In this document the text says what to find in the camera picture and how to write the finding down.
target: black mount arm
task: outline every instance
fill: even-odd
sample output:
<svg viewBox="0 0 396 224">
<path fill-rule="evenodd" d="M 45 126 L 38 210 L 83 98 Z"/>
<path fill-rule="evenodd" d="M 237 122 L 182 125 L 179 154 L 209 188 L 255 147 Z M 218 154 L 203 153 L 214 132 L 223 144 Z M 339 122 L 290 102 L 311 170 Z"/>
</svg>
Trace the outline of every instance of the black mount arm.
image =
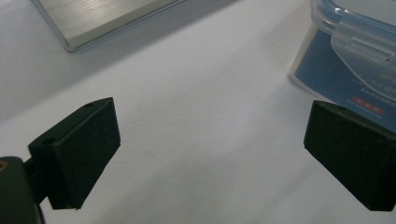
<svg viewBox="0 0 396 224">
<path fill-rule="evenodd" d="M 39 204 L 81 208 L 120 146 L 112 98 L 82 106 L 29 145 L 32 158 L 0 158 L 0 223 L 43 224 Z"/>
</svg>

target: black rubber pad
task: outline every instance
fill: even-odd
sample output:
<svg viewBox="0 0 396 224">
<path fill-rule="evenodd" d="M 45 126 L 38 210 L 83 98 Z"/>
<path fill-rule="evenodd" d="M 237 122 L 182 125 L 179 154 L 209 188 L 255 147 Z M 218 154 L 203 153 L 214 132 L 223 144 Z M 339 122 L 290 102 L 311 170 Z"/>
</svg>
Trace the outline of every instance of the black rubber pad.
<svg viewBox="0 0 396 224">
<path fill-rule="evenodd" d="M 84 105 L 29 145 L 54 209 L 80 208 L 120 146 L 112 98 Z"/>
<path fill-rule="evenodd" d="M 368 209 L 393 209 L 395 133 L 346 108 L 315 101 L 304 145 Z"/>
<path fill-rule="evenodd" d="M 1 224 L 42 223 L 40 208 L 34 201 L 20 158 L 0 158 L 0 200 Z"/>
</svg>

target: blue box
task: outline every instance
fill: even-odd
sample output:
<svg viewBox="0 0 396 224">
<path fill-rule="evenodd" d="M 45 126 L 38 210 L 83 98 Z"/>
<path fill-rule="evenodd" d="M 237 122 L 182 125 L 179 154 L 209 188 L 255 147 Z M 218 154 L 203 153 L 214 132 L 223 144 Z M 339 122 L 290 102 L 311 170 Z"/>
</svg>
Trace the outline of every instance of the blue box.
<svg viewBox="0 0 396 224">
<path fill-rule="evenodd" d="M 396 132 L 396 1 L 312 0 L 291 77 Z"/>
</svg>

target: transparent plastic container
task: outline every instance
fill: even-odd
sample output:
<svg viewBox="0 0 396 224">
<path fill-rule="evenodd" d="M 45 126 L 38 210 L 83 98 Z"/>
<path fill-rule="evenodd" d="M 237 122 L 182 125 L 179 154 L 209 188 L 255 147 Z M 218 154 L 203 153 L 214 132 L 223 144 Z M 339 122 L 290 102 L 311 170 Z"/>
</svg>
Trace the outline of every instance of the transparent plastic container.
<svg viewBox="0 0 396 224">
<path fill-rule="evenodd" d="M 184 0 L 32 0 L 68 51 L 83 49 Z"/>
<path fill-rule="evenodd" d="M 396 1 L 312 0 L 311 8 L 292 78 L 396 132 Z"/>
</svg>

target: white table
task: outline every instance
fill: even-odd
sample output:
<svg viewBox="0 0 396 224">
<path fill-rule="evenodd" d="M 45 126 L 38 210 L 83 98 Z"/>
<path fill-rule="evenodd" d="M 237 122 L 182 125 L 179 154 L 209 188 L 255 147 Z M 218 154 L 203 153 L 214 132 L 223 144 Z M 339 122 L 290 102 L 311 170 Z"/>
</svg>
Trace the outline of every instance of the white table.
<svg viewBox="0 0 396 224">
<path fill-rule="evenodd" d="M 307 0 L 187 0 L 66 52 L 28 0 L 0 1 L 0 151 L 114 97 L 121 147 L 82 209 L 49 224 L 395 223 L 305 149 L 314 96 L 289 79 Z"/>
</svg>

